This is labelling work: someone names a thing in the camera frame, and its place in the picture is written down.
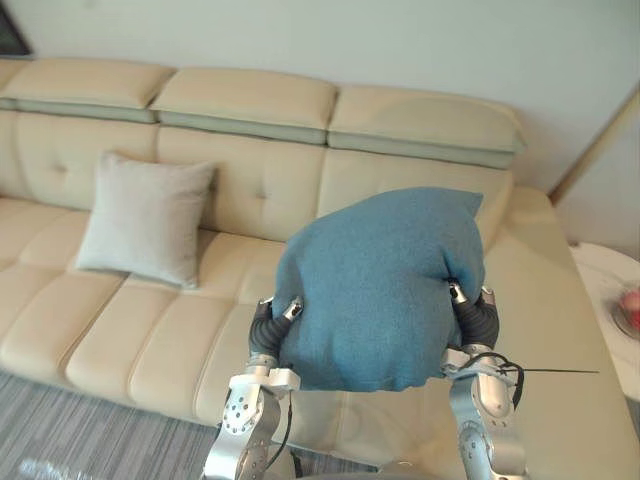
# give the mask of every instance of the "wall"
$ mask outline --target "wall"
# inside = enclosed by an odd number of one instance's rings
[[[253,67],[515,107],[549,190],[631,90],[638,0],[4,0],[40,56]]]
[[[640,260],[640,105],[556,210],[569,240]]]

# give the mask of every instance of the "sofa backrest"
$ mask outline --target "sofa backrest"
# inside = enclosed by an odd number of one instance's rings
[[[336,87],[304,77],[185,69],[165,85],[171,69],[164,67],[66,59],[60,65],[74,72],[69,85],[49,87],[42,78],[56,60],[38,62],[0,89],[16,109],[0,111],[0,195],[70,208],[91,209],[94,165],[116,150],[150,162],[215,163],[201,224],[211,230],[285,241],[314,218],[376,193],[439,186],[485,195],[477,222],[488,248],[512,188],[506,167],[522,144],[505,107],[483,110],[484,102],[462,97],[401,89],[378,97],[377,88],[352,86],[334,105]],[[95,80],[114,69],[117,82]],[[141,72],[144,81],[127,81]],[[65,82],[65,75],[54,78]],[[251,102],[242,88],[251,89]],[[194,91],[204,92],[202,102]],[[32,112],[34,105],[47,113]]]

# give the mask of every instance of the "beige leather sofa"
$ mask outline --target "beige leather sofa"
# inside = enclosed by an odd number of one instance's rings
[[[174,75],[72,59],[0,61],[0,97],[3,370],[215,425],[291,234],[385,190],[477,191],[497,350],[525,367],[599,371],[527,375],[517,422],[532,478],[637,478],[637,439],[553,209],[513,184],[522,139],[507,108],[270,72]],[[73,267],[106,150],[216,164],[200,288]],[[463,478],[448,388],[434,379],[401,393],[298,393],[291,443]]]

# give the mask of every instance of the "tufted back cushion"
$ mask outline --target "tufted back cushion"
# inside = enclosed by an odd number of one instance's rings
[[[157,125],[0,112],[0,194],[90,210],[100,155],[154,161]]]
[[[443,187],[483,194],[476,222],[489,249],[513,189],[508,170],[421,158],[327,149],[318,216],[389,190]]]
[[[201,225],[286,241],[315,218],[326,149],[315,145],[161,127],[158,161],[213,162]]]

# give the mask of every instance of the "rug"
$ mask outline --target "rug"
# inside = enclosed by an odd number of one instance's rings
[[[0,373],[0,479],[195,480],[216,429]],[[294,449],[302,473],[375,468]]]

